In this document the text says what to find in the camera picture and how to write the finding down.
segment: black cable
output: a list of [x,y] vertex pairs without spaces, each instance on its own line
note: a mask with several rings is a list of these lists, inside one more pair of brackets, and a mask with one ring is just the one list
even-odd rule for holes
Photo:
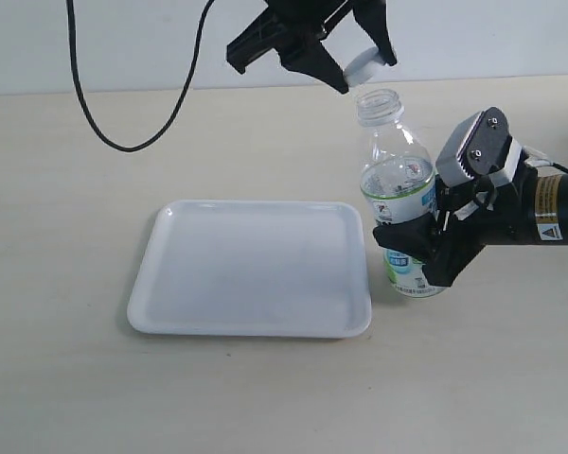
[[551,167],[556,168],[557,170],[560,170],[564,173],[568,173],[568,167],[564,167],[562,164],[553,163]]
[[177,99],[177,103],[175,104],[169,119],[164,124],[164,126],[147,141],[134,147],[123,147],[110,140],[101,131],[101,129],[97,126],[97,123],[95,122],[95,119],[93,118],[88,105],[86,104],[86,100],[84,99],[84,92],[80,84],[80,73],[78,71],[78,52],[76,49],[76,13],[74,11],[74,0],[65,0],[65,4],[67,5],[67,29],[69,34],[69,61],[71,64],[74,87],[76,88],[76,95],[78,96],[78,102],[82,107],[82,111],[84,113],[84,116],[86,117],[86,120],[88,121],[88,124],[91,126],[98,138],[103,141],[103,143],[119,151],[124,151],[125,153],[134,153],[155,143],[160,137],[162,137],[162,135],[164,135],[164,133],[170,128],[170,126],[172,126],[174,120],[177,117],[177,114],[181,110],[181,106],[183,105],[183,101],[185,100],[187,91],[189,90],[189,86],[191,85],[191,80],[193,79],[193,75],[196,72],[196,65],[198,64],[198,58],[200,57],[200,43],[202,42],[204,22],[206,21],[206,16],[208,15],[208,11],[210,10],[210,7],[212,7],[213,3],[215,3],[215,0],[208,0],[200,16],[200,21],[198,22],[198,31],[196,32],[196,41],[193,48],[193,58],[191,59],[191,65],[189,66],[189,72],[187,73],[186,83],[183,86],[183,90],[179,95],[179,99]]

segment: bottle label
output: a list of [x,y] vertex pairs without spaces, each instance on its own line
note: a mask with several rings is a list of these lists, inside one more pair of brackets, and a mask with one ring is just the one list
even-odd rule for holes
[[[404,196],[392,199],[370,197],[364,193],[372,206],[375,220],[378,223],[401,223],[435,213],[435,179],[421,188]],[[431,286],[422,271],[423,264],[405,253],[384,250],[384,261],[387,276],[394,288],[411,297],[433,296],[443,288]]]

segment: bottle neck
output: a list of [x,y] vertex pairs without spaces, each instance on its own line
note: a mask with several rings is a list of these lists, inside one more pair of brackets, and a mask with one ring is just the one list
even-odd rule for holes
[[369,92],[356,99],[358,122],[365,128],[396,124],[404,114],[399,95],[383,89]]

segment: white wall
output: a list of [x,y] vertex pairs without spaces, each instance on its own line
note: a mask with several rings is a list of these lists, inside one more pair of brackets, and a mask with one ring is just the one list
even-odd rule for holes
[[[204,0],[76,0],[89,90],[179,87]],[[399,65],[382,80],[568,74],[568,0],[389,0]],[[272,53],[240,76],[226,45],[263,9],[217,0],[195,87],[311,83]],[[348,18],[327,41],[345,66],[369,41]],[[71,90],[64,0],[0,0],[0,94]]]

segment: warning label sticker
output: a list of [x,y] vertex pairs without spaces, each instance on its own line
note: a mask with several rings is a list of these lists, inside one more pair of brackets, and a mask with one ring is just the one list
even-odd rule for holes
[[539,178],[534,214],[542,241],[562,241],[558,221],[558,192],[561,175]]

